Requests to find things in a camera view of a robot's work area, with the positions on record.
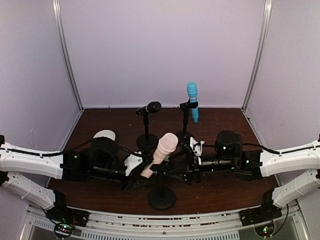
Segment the pink toy microphone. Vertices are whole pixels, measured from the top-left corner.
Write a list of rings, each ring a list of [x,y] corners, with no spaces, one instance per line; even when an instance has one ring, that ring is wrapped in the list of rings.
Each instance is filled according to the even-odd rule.
[[[160,165],[164,161],[166,156],[173,153],[176,150],[178,142],[179,139],[174,133],[165,133],[158,141],[156,150],[152,156],[152,162],[143,169],[143,171],[140,173],[140,176],[149,179],[154,173],[151,170],[151,167],[153,165]]]

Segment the black microphone stand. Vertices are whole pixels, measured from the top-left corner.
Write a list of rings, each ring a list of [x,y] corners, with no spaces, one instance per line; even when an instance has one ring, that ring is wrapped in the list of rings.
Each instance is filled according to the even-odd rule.
[[[183,112],[183,128],[181,131],[176,132],[175,135],[178,137],[179,140],[193,137],[194,135],[191,132],[187,131],[190,109],[192,109],[192,104],[190,103],[190,100],[181,103],[179,105],[179,109]]]
[[[157,181],[156,187],[148,193],[148,202],[156,210],[168,210],[174,206],[176,194],[171,188],[165,186],[165,173],[161,164],[153,164],[150,169],[157,171]]]
[[[148,115],[143,116],[143,125],[144,125],[144,134],[141,134],[137,138],[136,144],[140,149],[144,149],[144,150],[155,149],[157,147],[159,139],[155,134],[150,133],[150,131],[149,131],[149,116]]]

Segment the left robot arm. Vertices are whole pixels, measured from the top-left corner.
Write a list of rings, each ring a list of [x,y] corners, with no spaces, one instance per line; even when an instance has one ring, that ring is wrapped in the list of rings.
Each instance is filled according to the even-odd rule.
[[[69,182],[103,179],[121,183],[122,191],[146,183],[152,176],[152,157],[148,152],[134,152],[107,136],[85,141],[89,148],[78,151],[32,151],[12,145],[0,137],[0,184],[10,187],[49,213],[65,213],[66,197],[57,190],[42,188],[19,173],[30,173]]]

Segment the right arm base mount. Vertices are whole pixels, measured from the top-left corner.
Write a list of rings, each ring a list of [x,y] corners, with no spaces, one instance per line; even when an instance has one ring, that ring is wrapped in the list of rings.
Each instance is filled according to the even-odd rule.
[[[276,231],[274,220],[282,216],[282,209],[273,205],[261,205],[241,210],[238,214],[243,227],[253,226],[259,237],[270,238]]]

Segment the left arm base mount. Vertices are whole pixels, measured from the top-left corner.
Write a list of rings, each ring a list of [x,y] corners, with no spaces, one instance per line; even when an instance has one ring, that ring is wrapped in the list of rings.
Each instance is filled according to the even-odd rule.
[[[42,211],[45,217],[53,223],[53,233],[59,239],[69,238],[73,233],[79,231],[77,227],[86,227],[90,216],[88,211],[70,207],[54,207],[49,210],[42,209]]]

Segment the black microphone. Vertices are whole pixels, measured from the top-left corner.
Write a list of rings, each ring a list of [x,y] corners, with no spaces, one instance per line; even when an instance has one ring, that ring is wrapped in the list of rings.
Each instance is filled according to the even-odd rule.
[[[148,105],[138,108],[135,114],[138,116],[147,116],[149,114],[155,114],[162,109],[162,105],[158,101],[152,101]]]

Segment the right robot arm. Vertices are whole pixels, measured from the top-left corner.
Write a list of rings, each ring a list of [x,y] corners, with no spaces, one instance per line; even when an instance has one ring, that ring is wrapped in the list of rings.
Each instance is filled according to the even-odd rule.
[[[260,180],[279,173],[303,170],[304,172],[285,185],[269,190],[263,195],[263,206],[281,209],[286,204],[320,186],[320,142],[315,140],[306,145],[272,150],[259,146],[259,150],[245,151],[246,143],[240,134],[223,130],[218,133],[214,145],[215,153],[203,155],[204,141],[196,141],[186,135],[169,133],[167,151],[181,151],[176,157],[185,155],[183,161],[169,157],[172,169],[169,174],[189,184],[199,181],[200,173],[231,170],[245,181]]]

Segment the blue toy microphone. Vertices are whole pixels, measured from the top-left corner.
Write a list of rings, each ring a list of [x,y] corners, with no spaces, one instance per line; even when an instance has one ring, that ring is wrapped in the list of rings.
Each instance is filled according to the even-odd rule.
[[[189,97],[189,102],[191,103],[191,114],[194,123],[198,123],[199,121],[199,109],[196,106],[198,102],[198,88],[195,82],[188,82],[187,83],[187,94]]]

